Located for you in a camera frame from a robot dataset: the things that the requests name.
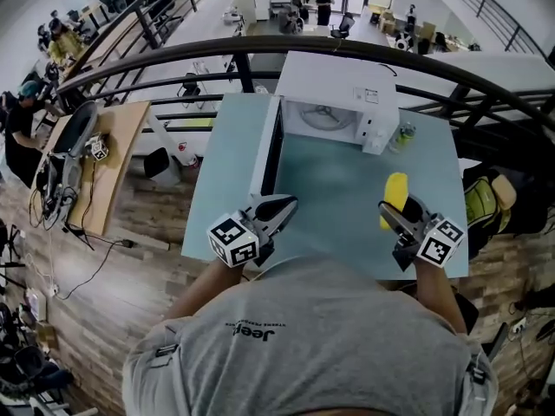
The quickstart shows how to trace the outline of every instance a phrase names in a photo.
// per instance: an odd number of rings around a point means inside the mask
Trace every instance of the small bottle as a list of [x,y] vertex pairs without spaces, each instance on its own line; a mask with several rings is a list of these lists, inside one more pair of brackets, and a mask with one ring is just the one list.
[[415,134],[416,127],[414,125],[411,125],[410,122],[403,123],[389,141],[389,150],[395,154],[400,153],[409,141],[414,138]]

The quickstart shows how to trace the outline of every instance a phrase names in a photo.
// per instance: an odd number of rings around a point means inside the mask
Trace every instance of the black metal railing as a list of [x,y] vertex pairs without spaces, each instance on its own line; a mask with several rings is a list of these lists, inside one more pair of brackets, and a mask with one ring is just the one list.
[[[66,80],[70,80],[87,68],[88,61],[95,51],[101,47],[128,17],[134,17],[134,20],[106,48],[102,57],[95,63],[96,67],[109,63],[110,59],[114,57],[120,60],[129,54],[142,54],[148,49],[160,48],[179,27],[183,19],[191,11],[196,12],[198,10],[197,5],[199,2],[200,0],[136,0],[98,35],[85,53],[79,57],[72,69],[69,70]],[[120,52],[118,47],[123,43],[127,46],[123,52]],[[132,79],[132,83],[136,83],[141,78],[143,72],[144,69],[138,70]],[[100,93],[104,88],[119,88],[128,76],[129,73],[121,75],[116,83],[110,81],[110,77],[103,81],[98,81],[99,87],[95,90]]]
[[545,54],[526,30],[495,0],[461,0],[501,40],[505,51]]
[[[76,107],[75,100],[107,99],[118,94],[129,94],[147,88],[186,85],[200,81],[237,80],[241,81],[243,92],[252,93],[255,90],[255,81],[279,79],[281,73],[279,71],[251,70],[249,55],[286,54],[292,50],[383,63],[455,83],[456,88],[448,97],[401,84],[396,85],[396,90],[400,94],[413,95],[433,102],[412,109],[427,112],[448,121],[453,129],[460,157],[490,161],[497,165],[522,170],[538,169],[538,162],[541,159],[547,159],[543,161],[553,159],[555,146],[545,137],[543,128],[555,131],[555,121],[548,115],[555,105],[555,95],[553,95],[555,88],[550,91],[520,93],[519,96],[482,77],[444,62],[365,42],[308,36],[252,36],[187,43],[130,56],[78,75],[61,85],[58,92],[68,110]],[[91,83],[110,76],[122,75],[162,63],[215,55],[232,55],[236,64],[235,70],[217,74],[178,75],[163,80],[142,81],[99,94],[82,94],[82,91]],[[207,100],[220,101],[223,97],[224,94],[199,94],[154,99],[152,103],[153,105],[172,105]],[[535,105],[526,100],[530,97],[536,97],[533,100]],[[500,115],[503,110],[519,113],[520,117],[516,121],[508,120]],[[215,117],[216,115],[215,111],[187,113],[181,111],[174,114],[157,115],[157,118],[164,121],[167,131],[185,132],[189,131],[189,128],[173,127],[171,120]]]

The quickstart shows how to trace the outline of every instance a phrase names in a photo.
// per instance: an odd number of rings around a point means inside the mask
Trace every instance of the light blue table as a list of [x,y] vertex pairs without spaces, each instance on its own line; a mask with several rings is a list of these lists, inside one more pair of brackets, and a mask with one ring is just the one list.
[[[265,117],[268,96],[229,94],[215,128],[194,193],[182,254],[213,259],[206,228],[223,212],[244,207]],[[402,121],[416,126],[416,136],[399,154],[380,156],[337,141],[286,134],[276,193],[293,194],[299,208],[276,252],[263,268],[289,257],[327,253],[377,279],[414,279],[404,273],[391,252],[396,234],[379,226],[378,202],[388,176],[405,172],[411,193],[461,226],[467,224],[459,166],[449,125],[425,114],[401,111]],[[468,276],[465,240],[447,263],[449,277]]]

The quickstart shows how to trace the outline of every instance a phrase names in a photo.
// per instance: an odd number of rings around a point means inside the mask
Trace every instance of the gray t-shirt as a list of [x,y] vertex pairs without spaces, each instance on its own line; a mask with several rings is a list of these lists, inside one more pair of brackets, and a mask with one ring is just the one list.
[[469,343],[410,296],[299,258],[155,327],[127,358],[123,399],[130,416],[454,415]]

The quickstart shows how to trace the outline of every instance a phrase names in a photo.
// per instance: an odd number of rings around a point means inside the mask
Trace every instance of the wooden floor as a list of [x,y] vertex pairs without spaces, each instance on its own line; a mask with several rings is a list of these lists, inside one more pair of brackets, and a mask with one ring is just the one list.
[[[49,301],[49,321],[56,327],[60,349],[53,356],[69,368],[76,384],[67,393],[72,408],[97,406],[103,415],[122,415],[121,367],[127,351],[157,322],[169,304],[190,283],[204,264],[182,257],[180,246],[186,227],[197,172],[187,172],[186,181],[161,191],[140,175],[140,161],[128,173],[115,221],[125,227],[163,238],[172,243],[169,252],[114,247],[98,276],[80,287],[67,301]],[[25,188],[0,185],[0,217],[27,234],[25,252],[44,274],[50,273],[49,234],[29,226]],[[52,230],[52,264],[61,295],[89,278],[100,266],[108,244],[93,242],[91,251],[59,230]],[[526,279],[537,285],[555,282],[555,234],[494,239],[472,264],[471,276],[458,282],[461,292],[480,308],[480,320],[472,337],[487,341],[502,322],[512,322],[509,304],[520,298]],[[49,279],[34,268],[11,270],[14,278],[48,291]],[[11,306],[20,300],[20,290],[10,288]],[[523,340],[526,373],[518,341],[508,342],[494,362],[500,393],[496,415],[505,414],[515,394],[527,383],[526,375],[541,377],[552,357],[547,341],[536,343],[535,335],[549,316],[532,316],[532,326]]]

